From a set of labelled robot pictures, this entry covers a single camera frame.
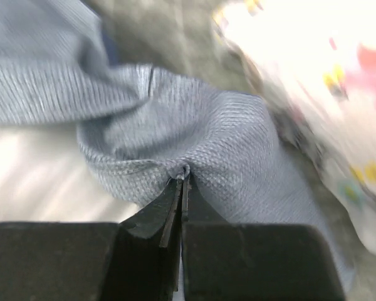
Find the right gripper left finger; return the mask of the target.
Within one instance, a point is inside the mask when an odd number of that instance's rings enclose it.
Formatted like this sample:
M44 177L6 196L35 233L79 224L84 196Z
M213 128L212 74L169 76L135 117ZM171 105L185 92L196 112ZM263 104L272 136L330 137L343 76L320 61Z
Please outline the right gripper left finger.
M0 222L0 300L171 300L182 182L121 223Z

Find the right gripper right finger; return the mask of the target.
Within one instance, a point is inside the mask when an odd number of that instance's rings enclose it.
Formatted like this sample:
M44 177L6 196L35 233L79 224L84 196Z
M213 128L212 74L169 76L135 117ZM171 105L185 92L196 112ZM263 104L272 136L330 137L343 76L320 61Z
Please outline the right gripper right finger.
M186 300L344 300L330 249L314 227L232 224L183 183Z

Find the blue pillowcase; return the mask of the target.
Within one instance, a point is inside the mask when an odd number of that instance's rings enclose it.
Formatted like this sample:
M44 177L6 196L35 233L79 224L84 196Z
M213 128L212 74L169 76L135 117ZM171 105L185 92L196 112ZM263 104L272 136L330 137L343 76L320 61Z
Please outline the blue pillowcase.
M145 206L169 179L193 175L230 222L316 227L352 286L353 265L260 98L152 65L111 66L100 19L80 1L0 1L0 125L64 123L116 198Z

